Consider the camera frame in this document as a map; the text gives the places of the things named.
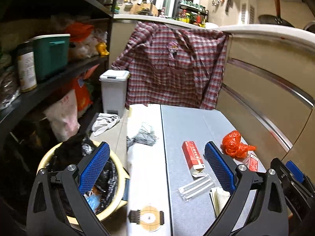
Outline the small red packet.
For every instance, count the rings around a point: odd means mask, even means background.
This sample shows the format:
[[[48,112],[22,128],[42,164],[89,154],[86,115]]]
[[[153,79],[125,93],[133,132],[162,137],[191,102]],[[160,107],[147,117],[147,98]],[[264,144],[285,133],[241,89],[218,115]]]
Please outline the small red packet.
[[[259,159],[253,153],[248,153],[244,159],[244,164],[250,171],[258,172]]]

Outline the spice rack with bottles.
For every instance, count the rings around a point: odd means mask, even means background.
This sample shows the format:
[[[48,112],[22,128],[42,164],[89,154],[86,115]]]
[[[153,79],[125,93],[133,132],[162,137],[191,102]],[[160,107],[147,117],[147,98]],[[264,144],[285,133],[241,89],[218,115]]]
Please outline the spice rack with bottles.
[[[204,6],[187,0],[181,0],[177,6],[176,20],[189,23],[202,28],[206,27],[208,22],[209,10]]]

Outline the orange bag on shelf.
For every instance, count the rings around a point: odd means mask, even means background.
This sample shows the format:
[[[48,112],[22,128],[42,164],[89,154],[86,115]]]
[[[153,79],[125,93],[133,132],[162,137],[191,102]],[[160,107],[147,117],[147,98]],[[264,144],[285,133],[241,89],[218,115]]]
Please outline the orange bag on shelf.
[[[91,93],[93,87],[88,87],[88,81],[93,75],[94,71],[100,64],[94,65],[89,70],[81,73],[80,75],[72,78],[66,85],[65,90],[74,90],[77,103],[78,117],[82,116],[85,111],[93,104]]]

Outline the green plastic storage box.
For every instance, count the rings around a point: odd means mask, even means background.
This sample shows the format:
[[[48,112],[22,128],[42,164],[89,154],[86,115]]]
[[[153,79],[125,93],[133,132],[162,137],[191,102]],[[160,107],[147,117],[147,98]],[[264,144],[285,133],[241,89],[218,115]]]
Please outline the green plastic storage box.
[[[41,35],[29,41],[32,43],[38,81],[43,81],[67,65],[70,34]]]

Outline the black frying pan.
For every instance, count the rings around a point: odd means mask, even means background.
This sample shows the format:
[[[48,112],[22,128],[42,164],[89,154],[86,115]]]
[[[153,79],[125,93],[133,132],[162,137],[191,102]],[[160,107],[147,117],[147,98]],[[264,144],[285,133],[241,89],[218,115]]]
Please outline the black frying pan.
[[[258,16],[259,23],[265,25],[279,25],[294,28],[291,23],[281,18],[280,0],[274,0],[274,3],[276,15],[272,16],[269,14],[262,14]]]

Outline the clear plastic straw wrapper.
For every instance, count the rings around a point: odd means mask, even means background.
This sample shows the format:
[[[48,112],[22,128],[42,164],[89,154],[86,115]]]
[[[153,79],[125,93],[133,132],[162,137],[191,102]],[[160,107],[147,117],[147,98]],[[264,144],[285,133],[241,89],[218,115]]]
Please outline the clear plastic straw wrapper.
[[[204,192],[209,191],[214,186],[215,182],[212,180],[209,174],[206,174],[205,176],[199,177],[193,182],[178,188],[178,192],[185,201],[189,201],[195,197],[198,197]]]

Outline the orange red plastic bag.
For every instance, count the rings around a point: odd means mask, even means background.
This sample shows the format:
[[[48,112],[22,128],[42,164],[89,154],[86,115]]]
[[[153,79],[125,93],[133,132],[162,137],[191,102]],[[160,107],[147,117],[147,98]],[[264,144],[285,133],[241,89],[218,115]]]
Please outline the orange red plastic bag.
[[[255,146],[242,143],[241,137],[241,134],[236,130],[223,137],[221,145],[226,155],[232,158],[244,159],[249,151],[256,151]]]

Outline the red plaid shirt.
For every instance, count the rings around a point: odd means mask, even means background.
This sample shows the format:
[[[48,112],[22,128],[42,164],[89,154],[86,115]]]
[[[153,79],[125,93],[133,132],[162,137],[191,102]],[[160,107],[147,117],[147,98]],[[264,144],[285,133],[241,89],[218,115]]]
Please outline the red plaid shirt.
[[[130,73],[126,105],[215,109],[228,38],[217,30],[138,22],[124,51],[112,63],[114,70]]]

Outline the black trash bag liner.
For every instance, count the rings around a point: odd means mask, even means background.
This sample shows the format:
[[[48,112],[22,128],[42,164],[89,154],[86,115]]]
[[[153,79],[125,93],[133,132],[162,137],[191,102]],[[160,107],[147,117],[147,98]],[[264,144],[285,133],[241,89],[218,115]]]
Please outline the black trash bag liner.
[[[84,157],[89,155],[93,158],[87,163],[86,168],[79,172],[78,187],[79,192],[93,210],[85,194],[88,194],[89,197],[95,197],[92,194],[92,188],[109,160],[110,149],[107,143],[98,148],[86,134],[77,134],[55,149],[45,167],[49,172],[57,173],[69,165],[78,165]]]

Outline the red white carton box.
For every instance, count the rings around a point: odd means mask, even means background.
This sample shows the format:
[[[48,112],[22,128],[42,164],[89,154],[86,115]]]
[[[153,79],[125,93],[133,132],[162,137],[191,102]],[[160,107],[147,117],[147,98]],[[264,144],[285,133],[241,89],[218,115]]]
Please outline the red white carton box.
[[[203,171],[205,169],[205,164],[195,142],[184,141],[182,144],[182,150],[191,175],[194,178],[205,176],[206,173]]]

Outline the black storage shelf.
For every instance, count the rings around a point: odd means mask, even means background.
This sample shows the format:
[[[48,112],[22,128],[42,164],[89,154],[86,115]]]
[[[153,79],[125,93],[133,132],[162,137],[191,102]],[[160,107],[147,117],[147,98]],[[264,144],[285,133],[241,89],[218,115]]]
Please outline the black storage shelf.
[[[97,0],[1,0],[1,51],[17,62],[17,47],[34,45],[38,87],[21,94],[1,111],[1,147],[17,124],[34,107],[65,82],[105,56],[68,62],[69,36],[61,22],[67,19],[104,21],[111,26],[114,12]]]

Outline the white pedal bin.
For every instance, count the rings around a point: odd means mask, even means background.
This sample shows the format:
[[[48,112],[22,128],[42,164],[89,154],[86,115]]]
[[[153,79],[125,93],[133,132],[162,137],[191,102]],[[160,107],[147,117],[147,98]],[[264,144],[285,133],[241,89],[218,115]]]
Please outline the white pedal bin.
[[[123,117],[129,76],[130,73],[127,70],[112,69],[100,75],[104,113]]]

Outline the white paper scrap pile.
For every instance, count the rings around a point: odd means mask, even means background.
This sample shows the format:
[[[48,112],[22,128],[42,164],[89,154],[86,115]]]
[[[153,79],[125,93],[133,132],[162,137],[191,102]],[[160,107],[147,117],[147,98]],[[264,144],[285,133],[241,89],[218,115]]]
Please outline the white paper scrap pile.
[[[231,194],[228,191],[225,191],[219,187],[214,187],[210,190],[210,198],[214,206],[216,217],[219,216],[220,212],[223,210],[226,203],[228,202],[230,196]]]

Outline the white pink rice bag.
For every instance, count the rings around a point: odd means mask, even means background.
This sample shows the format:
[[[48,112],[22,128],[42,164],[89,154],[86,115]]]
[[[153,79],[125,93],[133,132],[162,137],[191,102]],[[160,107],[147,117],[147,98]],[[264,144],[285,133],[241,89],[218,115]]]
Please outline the white pink rice bag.
[[[77,101],[74,89],[45,109],[43,113],[59,142],[65,142],[77,134],[80,124],[77,120]]]

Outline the checkered cloth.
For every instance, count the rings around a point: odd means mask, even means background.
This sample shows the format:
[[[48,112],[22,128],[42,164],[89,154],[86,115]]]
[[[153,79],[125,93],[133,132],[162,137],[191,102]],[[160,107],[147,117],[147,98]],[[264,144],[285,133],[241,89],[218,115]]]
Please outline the checkered cloth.
[[[127,136],[127,149],[135,144],[143,144],[152,147],[157,139],[158,137],[152,126],[142,126],[135,136],[131,138]]]

